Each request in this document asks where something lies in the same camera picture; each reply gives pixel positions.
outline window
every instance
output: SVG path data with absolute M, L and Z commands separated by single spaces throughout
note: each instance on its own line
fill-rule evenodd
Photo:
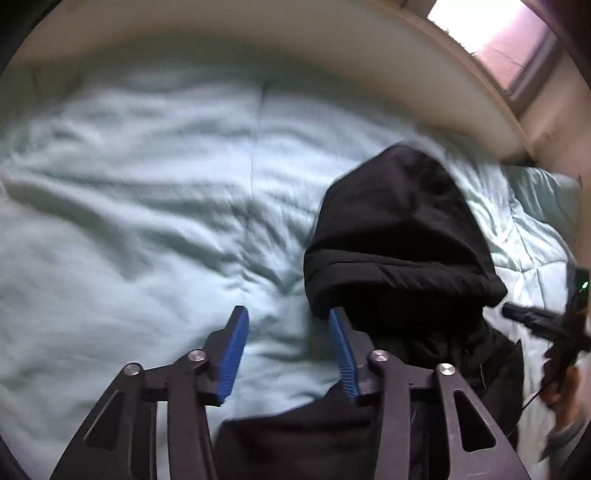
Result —
M 558 59 L 556 37 L 521 0 L 406 0 L 402 6 L 445 30 L 471 54 L 517 116 Z

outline sleeve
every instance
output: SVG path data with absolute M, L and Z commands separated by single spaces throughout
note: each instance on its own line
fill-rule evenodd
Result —
M 581 409 L 573 423 L 562 430 L 552 430 L 548 434 L 548 444 L 544 453 L 549 459 L 552 480 L 563 480 L 564 464 L 579 444 L 588 424 L 588 415 Z

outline cable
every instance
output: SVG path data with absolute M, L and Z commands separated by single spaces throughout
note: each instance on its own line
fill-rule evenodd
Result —
M 550 377 L 550 379 L 548 381 L 546 381 L 545 383 L 542 384 L 542 386 L 540 387 L 540 389 L 534 394 L 533 397 L 531 397 L 527 403 L 521 407 L 521 411 L 519 412 L 519 415 L 521 416 L 521 414 L 523 413 L 523 411 L 530 406 L 530 404 L 536 399 L 538 398 L 538 396 L 542 393 L 542 390 L 545 389 L 548 385 L 550 385 L 554 380 L 556 380 L 556 378 L 558 377 L 560 372 L 556 372 L 552 377 Z M 515 425 L 513 427 L 513 429 L 507 434 L 505 435 L 507 438 L 509 438 L 511 435 L 513 435 L 513 432 L 515 431 L 515 429 L 517 428 L 517 425 Z

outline blue gripper pad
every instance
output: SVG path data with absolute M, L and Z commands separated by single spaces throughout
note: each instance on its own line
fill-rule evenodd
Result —
M 238 365 L 248 336 L 248 311 L 241 306 L 234 307 L 226 329 L 232 329 L 226 350 L 218 366 L 218 385 L 215 396 L 222 404 L 232 393 Z
M 339 364 L 340 379 L 347 396 L 356 401 L 360 396 L 357 368 L 353 352 L 347 342 L 343 328 L 339 322 L 339 316 L 334 309 L 329 312 L 330 337 L 335 348 L 337 362 Z

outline hood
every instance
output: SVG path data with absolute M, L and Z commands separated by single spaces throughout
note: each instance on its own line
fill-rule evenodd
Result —
M 317 317 L 345 306 L 366 318 L 394 314 L 407 325 L 417 312 L 439 322 L 458 312 L 480 317 L 507 292 L 452 178 L 407 145 L 388 148 L 328 189 L 304 281 Z

